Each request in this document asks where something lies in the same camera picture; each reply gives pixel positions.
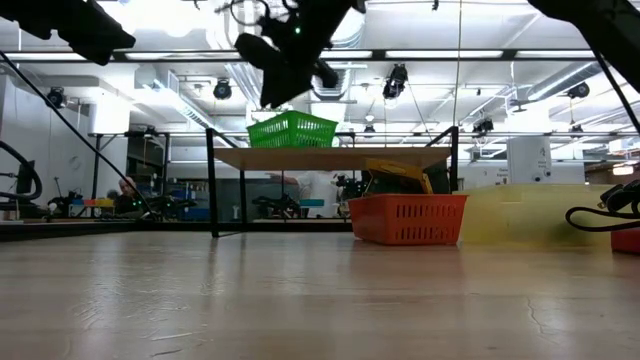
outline plastic basket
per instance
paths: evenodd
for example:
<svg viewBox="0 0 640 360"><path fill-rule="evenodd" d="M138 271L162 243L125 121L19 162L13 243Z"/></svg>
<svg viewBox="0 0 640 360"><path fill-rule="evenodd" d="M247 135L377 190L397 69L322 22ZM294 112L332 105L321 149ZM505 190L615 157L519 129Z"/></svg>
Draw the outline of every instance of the plastic basket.
<svg viewBox="0 0 640 360"><path fill-rule="evenodd" d="M386 245L455 245L466 195L374 195L349 200L356 237Z"/></svg>
<svg viewBox="0 0 640 360"><path fill-rule="evenodd" d="M247 131L251 147L331 147L337 125L335 121L287 111L249 126Z"/></svg>

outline wooden table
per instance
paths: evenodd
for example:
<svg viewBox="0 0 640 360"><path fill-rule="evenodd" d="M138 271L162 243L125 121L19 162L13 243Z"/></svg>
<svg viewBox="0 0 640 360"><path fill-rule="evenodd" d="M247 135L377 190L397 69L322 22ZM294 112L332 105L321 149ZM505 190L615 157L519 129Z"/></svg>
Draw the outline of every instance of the wooden table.
<svg viewBox="0 0 640 360"><path fill-rule="evenodd" d="M0 244L3 359L637 359L640 258L351 234Z"/></svg>
<svg viewBox="0 0 640 360"><path fill-rule="evenodd" d="M446 160L451 149L421 148L216 148L215 158L238 170L365 170L367 159L421 168Z"/></svg>

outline desk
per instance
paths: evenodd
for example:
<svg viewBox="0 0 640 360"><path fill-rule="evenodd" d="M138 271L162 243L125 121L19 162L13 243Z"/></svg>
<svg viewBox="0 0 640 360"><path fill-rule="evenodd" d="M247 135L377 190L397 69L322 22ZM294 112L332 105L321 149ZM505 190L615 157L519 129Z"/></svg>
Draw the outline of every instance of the desk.
<svg viewBox="0 0 640 360"><path fill-rule="evenodd" d="M247 223L247 194L245 171L284 170L366 170L367 159L384 159L427 168L451 156L450 188L457 190L458 179L458 128L450 127L426 147L412 148L214 148L213 140L218 136L214 129L206 130L207 165L209 175L209 204L211 233L218 237L218 211L216 206L216 169L214 159L218 159L240 170L240 214L241 230L249 229ZM451 147L431 147L444 136L451 135ZM281 222L274 223L274 229L281 229ZM344 231L344 221L323 224L328 229Z"/></svg>

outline shelf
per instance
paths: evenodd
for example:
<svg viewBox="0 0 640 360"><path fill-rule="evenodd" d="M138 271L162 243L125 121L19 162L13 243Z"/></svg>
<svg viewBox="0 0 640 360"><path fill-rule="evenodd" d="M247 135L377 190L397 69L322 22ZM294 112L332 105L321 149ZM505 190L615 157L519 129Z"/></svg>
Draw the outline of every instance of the shelf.
<svg viewBox="0 0 640 360"><path fill-rule="evenodd" d="M215 149L216 159L239 170L365 170L368 158L422 168L446 160L447 147L436 148L233 148Z"/></svg>

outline orange basket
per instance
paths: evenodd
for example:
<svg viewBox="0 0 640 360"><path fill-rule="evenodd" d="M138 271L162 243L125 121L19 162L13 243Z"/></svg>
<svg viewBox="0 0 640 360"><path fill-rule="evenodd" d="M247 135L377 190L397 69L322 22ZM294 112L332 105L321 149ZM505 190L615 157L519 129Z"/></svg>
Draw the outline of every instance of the orange basket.
<svg viewBox="0 0 640 360"><path fill-rule="evenodd" d="M466 195L374 195L349 200L356 237L386 245L455 245Z"/></svg>

